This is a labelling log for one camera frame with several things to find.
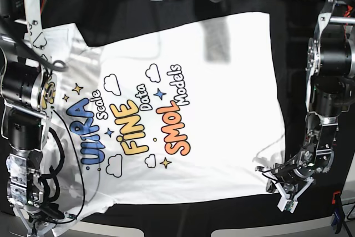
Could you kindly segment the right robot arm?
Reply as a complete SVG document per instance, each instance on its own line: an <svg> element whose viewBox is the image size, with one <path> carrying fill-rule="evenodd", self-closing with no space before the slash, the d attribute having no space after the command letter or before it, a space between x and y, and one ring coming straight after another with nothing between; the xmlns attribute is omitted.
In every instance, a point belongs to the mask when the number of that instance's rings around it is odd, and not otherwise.
<svg viewBox="0 0 355 237"><path fill-rule="evenodd" d="M48 134L53 132L57 80L66 70L63 62L52 62L41 21L43 0L1 0L1 97L4 112L1 135L11 147L8 201L31 234L51 229L65 218L57 199L60 189L49 187L63 167L42 173L40 162Z"/></svg>

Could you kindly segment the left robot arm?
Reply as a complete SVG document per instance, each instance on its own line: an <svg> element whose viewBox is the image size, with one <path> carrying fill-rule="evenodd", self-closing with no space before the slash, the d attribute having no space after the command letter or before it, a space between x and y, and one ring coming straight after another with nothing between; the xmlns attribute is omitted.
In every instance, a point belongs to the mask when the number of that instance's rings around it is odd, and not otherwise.
<svg viewBox="0 0 355 237"><path fill-rule="evenodd" d="M293 198L329 172L338 118L354 103L354 0L326 0L309 39L306 67L306 130L300 151L270 169L268 193Z"/></svg>

